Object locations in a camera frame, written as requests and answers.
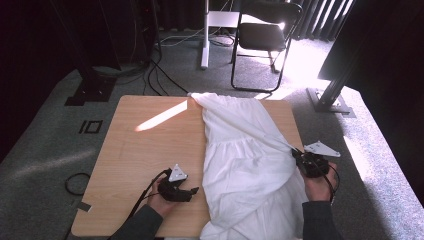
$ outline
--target hand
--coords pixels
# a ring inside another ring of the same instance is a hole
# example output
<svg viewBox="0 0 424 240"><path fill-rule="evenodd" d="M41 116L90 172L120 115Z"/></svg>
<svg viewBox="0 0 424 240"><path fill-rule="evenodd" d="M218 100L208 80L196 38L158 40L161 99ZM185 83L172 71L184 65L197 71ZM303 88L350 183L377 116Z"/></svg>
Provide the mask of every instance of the hand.
<svg viewBox="0 0 424 240"><path fill-rule="evenodd" d="M147 199L147 205L159 213L162 218L165 218L178 203L166 201L159 194L158 185L160 181L162 181L162 178L159 178L155 183L153 183L152 191L149 194L150 197Z"/></svg>
<svg viewBox="0 0 424 240"><path fill-rule="evenodd" d="M337 168L337 165L332 162L328 162L328 164L334 169ZM326 176L333 188L336 188L337 181L334 178L335 171L331 167ZM301 175L305 181L305 192L309 201L330 201L331 189L330 186L328 186L327 181L325 181L324 177L307 178L302 173Z"/></svg>

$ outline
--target curtain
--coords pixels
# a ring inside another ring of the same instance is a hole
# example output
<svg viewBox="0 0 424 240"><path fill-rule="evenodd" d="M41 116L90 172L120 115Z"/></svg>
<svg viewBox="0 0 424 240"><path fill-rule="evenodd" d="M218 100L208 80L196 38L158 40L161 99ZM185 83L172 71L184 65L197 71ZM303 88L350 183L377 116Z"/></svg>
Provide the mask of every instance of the curtain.
<svg viewBox="0 0 424 240"><path fill-rule="evenodd" d="M302 6L303 18L294 38L334 41L355 0L295 0Z"/></svg>

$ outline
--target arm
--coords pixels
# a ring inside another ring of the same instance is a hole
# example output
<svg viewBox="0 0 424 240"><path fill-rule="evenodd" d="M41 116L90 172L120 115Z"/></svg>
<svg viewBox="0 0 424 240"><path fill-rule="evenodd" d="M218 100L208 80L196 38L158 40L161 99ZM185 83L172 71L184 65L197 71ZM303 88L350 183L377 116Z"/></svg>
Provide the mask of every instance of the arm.
<svg viewBox="0 0 424 240"><path fill-rule="evenodd" d="M327 178L331 185L336 186L334 178L335 171L330 168ZM302 175L305 181L305 191L309 202L302 204L303 207L303 239L343 239L333 222L331 211L331 190L323 177L307 178Z"/></svg>
<svg viewBox="0 0 424 240"><path fill-rule="evenodd" d="M175 202L168 202L158 194L159 179L152 186L147 204L140 208L133 217L128 219L111 239L125 240L147 240L154 239L163 219L177 205Z"/></svg>

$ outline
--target chair seat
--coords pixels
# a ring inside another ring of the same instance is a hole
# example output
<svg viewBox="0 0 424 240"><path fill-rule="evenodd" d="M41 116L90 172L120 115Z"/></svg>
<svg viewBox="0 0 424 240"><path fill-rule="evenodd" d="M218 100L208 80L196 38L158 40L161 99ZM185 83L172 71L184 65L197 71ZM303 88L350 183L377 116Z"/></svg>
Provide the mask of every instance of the chair seat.
<svg viewBox="0 0 424 240"><path fill-rule="evenodd" d="M286 49L284 34L278 25L242 23L239 34L239 44L244 49L279 52Z"/></svg>

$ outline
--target dark wall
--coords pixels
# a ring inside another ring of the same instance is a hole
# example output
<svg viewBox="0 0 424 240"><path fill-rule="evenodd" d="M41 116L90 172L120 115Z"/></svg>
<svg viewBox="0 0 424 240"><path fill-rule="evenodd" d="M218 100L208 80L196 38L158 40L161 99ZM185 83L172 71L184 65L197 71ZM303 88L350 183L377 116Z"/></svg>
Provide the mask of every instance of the dark wall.
<svg viewBox="0 0 424 240"><path fill-rule="evenodd" d="M37 1L0 3L0 161L73 69Z"/></svg>
<svg viewBox="0 0 424 240"><path fill-rule="evenodd" d="M353 64L347 86L361 93L424 205L423 24L423 1L357 0L319 77L337 79Z"/></svg>
<svg viewBox="0 0 424 240"><path fill-rule="evenodd" d="M52 2L62 3L81 51L64 39L69 32ZM0 1L0 162L57 82L82 63L119 69L148 61L156 36L151 12L148 0Z"/></svg>

